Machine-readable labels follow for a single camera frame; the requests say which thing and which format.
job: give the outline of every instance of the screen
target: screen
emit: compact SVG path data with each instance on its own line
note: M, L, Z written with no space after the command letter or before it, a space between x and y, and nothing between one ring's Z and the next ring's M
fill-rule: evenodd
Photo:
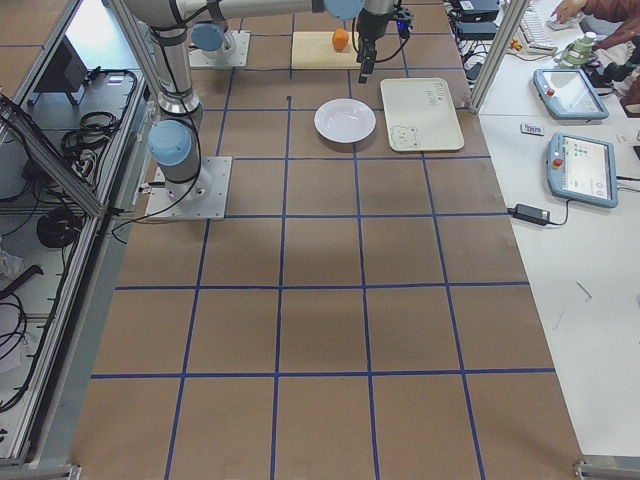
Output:
M590 197L611 199L606 145L564 137L564 188Z
M566 112L601 111L579 72L544 72L543 75L555 92L553 98Z

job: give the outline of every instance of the wooden cutting board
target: wooden cutting board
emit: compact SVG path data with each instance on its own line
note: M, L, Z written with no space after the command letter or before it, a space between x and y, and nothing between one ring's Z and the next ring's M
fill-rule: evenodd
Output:
M331 45L333 32L294 32L291 68L297 70L359 69L350 43L342 52Z

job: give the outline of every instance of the orange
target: orange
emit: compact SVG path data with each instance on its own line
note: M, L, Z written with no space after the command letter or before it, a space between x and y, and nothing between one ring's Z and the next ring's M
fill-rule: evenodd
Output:
M349 45L349 32L344 28L339 28L333 32L331 37L331 44L336 52L341 52Z

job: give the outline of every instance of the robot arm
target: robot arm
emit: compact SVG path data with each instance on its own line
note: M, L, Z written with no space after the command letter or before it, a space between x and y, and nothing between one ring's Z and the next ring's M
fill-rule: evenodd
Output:
M135 17L149 26L162 88L158 98L160 108L170 116L182 116L196 112L200 105L192 89L187 46L187 30L194 24L209 22L212 29L224 32L227 20L242 17L324 11L340 20L357 16L359 82L365 83L376 63L376 41L395 19L393 1L125 0L125 3Z
M243 17L331 13L340 20L358 17L360 83L365 83L376 63L376 41L401 9L393 0L123 0L131 13L147 24L155 48L160 92L158 105L164 120L151 128L149 149L160 166L166 190L175 202L197 201L211 185L202 168L197 124L202 115L193 91L187 32L192 40L215 51L224 44L227 20Z

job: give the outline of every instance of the white table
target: white table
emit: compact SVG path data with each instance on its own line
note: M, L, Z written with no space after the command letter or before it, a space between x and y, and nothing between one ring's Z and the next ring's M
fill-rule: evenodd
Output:
M555 6L544 1L542 18ZM578 34L550 32L557 44ZM613 143L618 175L640 177L632 149L640 120L613 97L602 122L552 119L531 83L535 69L552 66L506 57L480 120L506 204L546 209L561 222L564 200L550 194L544 163L553 133ZM521 134L522 122L542 125L545 136ZM560 228L512 225L582 453L640 457L640 194L619 195L615 209L571 203Z

